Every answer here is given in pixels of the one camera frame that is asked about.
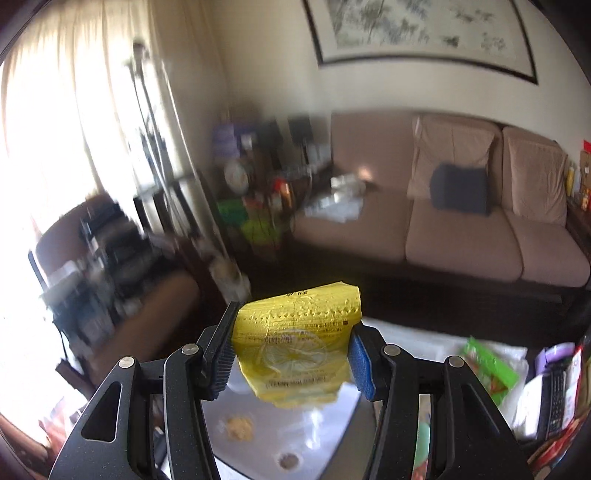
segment crumpled yellow packaging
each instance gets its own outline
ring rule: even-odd
[[[232,344],[261,400],[281,408],[329,403],[351,379],[347,349],[360,320],[359,289],[334,283],[244,305]]]

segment black picture frame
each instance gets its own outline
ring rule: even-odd
[[[511,75],[513,77],[517,77],[521,80],[525,80],[527,82],[533,83],[534,85],[539,85],[538,81],[538,71],[535,65],[534,60],[534,52],[531,48],[530,38],[527,34],[527,30],[525,28],[525,24],[523,22],[523,17],[517,5],[515,4],[514,0],[506,0],[508,1],[513,10],[515,11],[515,15],[517,16],[517,20],[519,22],[519,27],[521,32],[524,36],[525,40],[525,47],[527,49],[527,54],[530,60],[531,71],[532,75],[528,75],[523,72],[518,72],[516,70],[511,70],[506,67],[502,67],[499,65],[490,64],[483,61],[478,60],[469,60],[469,59],[460,59],[454,57],[445,57],[439,55],[428,55],[428,54],[379,54],[379,55],[355,55],[352,57],[341,57],[334,60],[326,60],[322,53],[322,46],[320,45],[320,39],[318,36],[318,30],[316,27],[316,23],[314,21],[314,15],[312,14],[312,9],[310,8],[309,0],[302,0],[304,5],[304,10],[306,12],[306,17],[308,20],[308,25],[310,27],[310,33],[312,34],[312,41],[314,43],[314,49],[316,51],[316,59],[318,61],[319,67],[337,65],[342,63],[353,63],[355,61],[375,61],[375,60],[432,60],[432,61],[444,61],[448,63],[459,63],[464,65],[471,65],[474,67],[480,67],[487,70],[494,70],[499,73],[504,73],[507,75]]]

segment beige pillow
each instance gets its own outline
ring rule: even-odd
[[[413,171],[408,197],[431,198],[431,177],[441,163],[474,168],[488,166],[495,138],[492,132],[429,117],[415,119],[414,127]]]
[[[536,222],[566,225],[563,171],[566,153],[556,145],[511,139],[513,212]]]

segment green package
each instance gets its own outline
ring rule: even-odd
[[[501,405],[517,385],[519,374],[474,338],[468,340],[463,356],[495,405]]]

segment painting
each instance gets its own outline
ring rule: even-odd
[[[319,65],[431,59],[538,83],[514,0],[303,0]]]

